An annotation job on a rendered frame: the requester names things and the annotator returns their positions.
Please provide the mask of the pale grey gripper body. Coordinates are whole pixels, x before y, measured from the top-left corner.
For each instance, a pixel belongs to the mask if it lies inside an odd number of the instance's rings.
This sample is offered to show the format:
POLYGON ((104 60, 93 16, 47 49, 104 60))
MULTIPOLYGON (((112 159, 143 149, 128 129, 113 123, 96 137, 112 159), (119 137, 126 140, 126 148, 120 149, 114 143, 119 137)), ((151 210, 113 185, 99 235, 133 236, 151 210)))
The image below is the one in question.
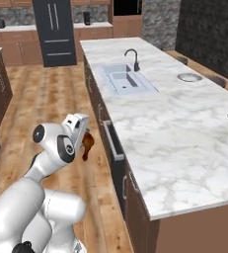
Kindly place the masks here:
POLYGON ((85 132, 88 130, 89 116, 85 114, 75 114, 72 121, 72 141, 75 147, 80 147, 85 132))

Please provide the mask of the brown island cupboard door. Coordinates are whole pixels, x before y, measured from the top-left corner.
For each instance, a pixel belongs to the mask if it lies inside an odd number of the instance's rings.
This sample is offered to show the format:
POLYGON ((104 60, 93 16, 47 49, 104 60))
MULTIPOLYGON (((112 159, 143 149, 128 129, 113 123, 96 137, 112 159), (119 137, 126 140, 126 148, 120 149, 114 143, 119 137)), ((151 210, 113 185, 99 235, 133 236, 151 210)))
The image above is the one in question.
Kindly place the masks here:
POLYGON ((148 253, 148 220, 140 192, 129 167, 126 167, 125 221, 134 253, 148 253))
POLYGON ((94 110, 95 118, 98 121, 99 111, 101 110, 101 96, 100 96, 100 92, 99 92, 97 83, 94 79, 93 73, 91 71, 91 68, 89 66, 89 63, 88 63, 87 59, 84 59, 84 72, 85 72, 85 79, 86 79, 87 88, 88 88, 87 76, 90 74, 91 78, 92 78, 91 79, 92 93, 89 92, 89 97, 90 97, 90 100, 91 100, 92 108, 94 110))

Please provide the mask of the white inset sink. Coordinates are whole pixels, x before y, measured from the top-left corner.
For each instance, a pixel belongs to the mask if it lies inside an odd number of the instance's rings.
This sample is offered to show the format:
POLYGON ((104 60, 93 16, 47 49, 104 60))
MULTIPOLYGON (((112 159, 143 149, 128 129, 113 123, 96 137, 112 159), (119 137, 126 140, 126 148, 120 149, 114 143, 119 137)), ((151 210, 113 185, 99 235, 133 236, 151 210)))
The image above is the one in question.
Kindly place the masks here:
POLYGON ((114 96, 157 92, 139 71, 134 71, 131 63, 102 65, 101 70, 104 83, 114 96))

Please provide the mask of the brown wall cupboard run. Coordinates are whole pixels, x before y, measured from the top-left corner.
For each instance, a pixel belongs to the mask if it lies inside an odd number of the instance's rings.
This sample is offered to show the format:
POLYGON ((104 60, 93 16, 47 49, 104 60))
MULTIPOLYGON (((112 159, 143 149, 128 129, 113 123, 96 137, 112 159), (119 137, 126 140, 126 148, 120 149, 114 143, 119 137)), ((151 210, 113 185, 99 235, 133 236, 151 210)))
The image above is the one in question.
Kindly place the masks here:
POLYGON ((71 0, 72 5, 109 5, 111 0, 71 0))
POLYGON ((32 0, 0 0, 0 8, 31 7, 32 0))

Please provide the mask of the dark curved tap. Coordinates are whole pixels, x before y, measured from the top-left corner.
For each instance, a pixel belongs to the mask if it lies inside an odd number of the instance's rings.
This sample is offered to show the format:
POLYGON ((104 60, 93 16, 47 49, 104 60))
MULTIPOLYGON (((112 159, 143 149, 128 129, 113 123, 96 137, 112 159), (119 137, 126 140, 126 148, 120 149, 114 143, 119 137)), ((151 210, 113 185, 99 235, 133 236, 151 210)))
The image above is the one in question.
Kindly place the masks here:
POLYGON ((138 52, 136 51, 136 49, 134 48, 130 48, 128 49, 125 53, 124 53, 124 56, 127 56, 127 54, 129 52, 133 52, 134 53, 134 65, 133 65, 133 68, 134 68, 134 72, 137 72, 140 70, 140 67, 139 67, 139 63, 138 63, 138 52))

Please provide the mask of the brown chicken drumstick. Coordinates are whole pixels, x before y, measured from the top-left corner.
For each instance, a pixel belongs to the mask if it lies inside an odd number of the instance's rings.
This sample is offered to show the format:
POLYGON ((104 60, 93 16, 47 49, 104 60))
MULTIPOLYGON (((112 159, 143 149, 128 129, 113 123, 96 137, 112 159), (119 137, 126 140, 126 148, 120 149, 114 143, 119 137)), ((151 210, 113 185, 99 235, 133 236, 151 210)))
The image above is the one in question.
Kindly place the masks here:
POLYGON ((86 161, 88 159, 89 151, 91 150, 92 146, 95 144, 95 140, 89 132, 86 132, 83 137, 82 143, 84 145, 84 154, 82 156, 82 159, 86 161))

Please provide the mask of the dark dishwasher front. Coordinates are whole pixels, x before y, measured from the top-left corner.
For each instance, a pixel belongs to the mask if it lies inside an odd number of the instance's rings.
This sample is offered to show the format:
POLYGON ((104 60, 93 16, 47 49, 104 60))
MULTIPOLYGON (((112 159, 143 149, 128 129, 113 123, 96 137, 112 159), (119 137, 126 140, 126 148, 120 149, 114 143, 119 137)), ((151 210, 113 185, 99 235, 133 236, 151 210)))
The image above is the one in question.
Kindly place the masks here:
POLYGON ((123 179, 123 176, 125 175, 125 169, 124 169, 125 157, 121 161, 114 161, 113 159, 113 156, 110 151, 110 146, 108 144, 108 140, 106 137, 106 133, 104 130, 104 126, 103 126, 103 121, 107 121, 107 120, 110 120, 110 117, 107 114, 102 114, 100 117, 101 134, 103 138, 105 152, 107 154, 108 161, 110 164, 111 175, 112 175, 114 189, 116 192, 118 203, 119 203, 121 212, 124 212, 124 199, 122 198, 122 179, 123 179))

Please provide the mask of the dark grey fridge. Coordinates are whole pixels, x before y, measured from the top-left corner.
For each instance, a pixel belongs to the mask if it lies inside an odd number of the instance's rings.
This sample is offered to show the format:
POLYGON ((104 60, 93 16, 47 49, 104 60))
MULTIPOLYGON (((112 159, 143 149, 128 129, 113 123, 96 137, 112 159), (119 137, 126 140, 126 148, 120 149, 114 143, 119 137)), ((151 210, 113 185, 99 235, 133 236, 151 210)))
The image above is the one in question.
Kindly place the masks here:
POLYGON ((44 67, 77 64, 70 0, 32 0, 44 67))

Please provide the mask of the dark round stool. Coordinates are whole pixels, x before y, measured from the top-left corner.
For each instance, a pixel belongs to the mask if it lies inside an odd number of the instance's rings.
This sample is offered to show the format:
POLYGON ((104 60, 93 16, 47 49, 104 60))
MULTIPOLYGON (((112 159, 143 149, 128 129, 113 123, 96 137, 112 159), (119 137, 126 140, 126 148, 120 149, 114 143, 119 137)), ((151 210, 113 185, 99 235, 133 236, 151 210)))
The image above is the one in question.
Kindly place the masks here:
POLYGON ((222 77, 210 75, 208 76, 208 79, 221 86, 222 88, 226 87, 226 81, 222 77))
POLYGON ((179 62, 181 62, 184 65, 188 65, 189 60, 186 57, 176 56, 175 59, 178 60, 179 62))

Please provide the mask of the black coffee machine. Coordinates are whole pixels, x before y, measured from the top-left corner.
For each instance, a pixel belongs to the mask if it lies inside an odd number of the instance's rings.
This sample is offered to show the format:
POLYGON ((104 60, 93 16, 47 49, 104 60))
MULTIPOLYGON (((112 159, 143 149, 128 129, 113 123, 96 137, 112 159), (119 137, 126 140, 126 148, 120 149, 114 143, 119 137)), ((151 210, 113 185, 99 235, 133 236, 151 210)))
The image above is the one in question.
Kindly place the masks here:
POLYGON ((91 14, 90 12, 83 12, 83 17, 84 17, 84 24, 86 26, 90 26, 91 25, 91 14))

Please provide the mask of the built-in black wall oven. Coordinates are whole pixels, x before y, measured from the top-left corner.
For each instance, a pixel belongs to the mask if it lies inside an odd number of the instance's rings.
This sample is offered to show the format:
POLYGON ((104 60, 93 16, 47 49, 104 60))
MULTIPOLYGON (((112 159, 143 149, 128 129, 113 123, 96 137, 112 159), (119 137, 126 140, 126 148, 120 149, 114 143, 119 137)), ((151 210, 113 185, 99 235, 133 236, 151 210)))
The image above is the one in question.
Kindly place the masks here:
POLYGON ((112 0, 112 24, 115 38, 141 35, 142 0, 112 0))

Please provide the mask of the brown base cupboard run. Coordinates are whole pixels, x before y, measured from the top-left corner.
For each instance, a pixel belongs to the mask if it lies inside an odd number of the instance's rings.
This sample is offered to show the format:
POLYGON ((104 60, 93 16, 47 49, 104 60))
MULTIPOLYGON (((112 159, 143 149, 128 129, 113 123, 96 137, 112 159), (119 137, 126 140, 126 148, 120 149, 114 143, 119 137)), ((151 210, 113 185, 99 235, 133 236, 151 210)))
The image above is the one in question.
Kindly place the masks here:
POLYGON ((113 25, 109 22, 95 22, 90 26, 84 23, 74 24, 74 37, 76 56, 78 61, 83 60, 83 52, 80 41, 109 39, 113 36, 113 25))
POLYGON ((7 26, 0 29, 0 47, 7 66, 42 64, 38 31, 35 25, 7 26))

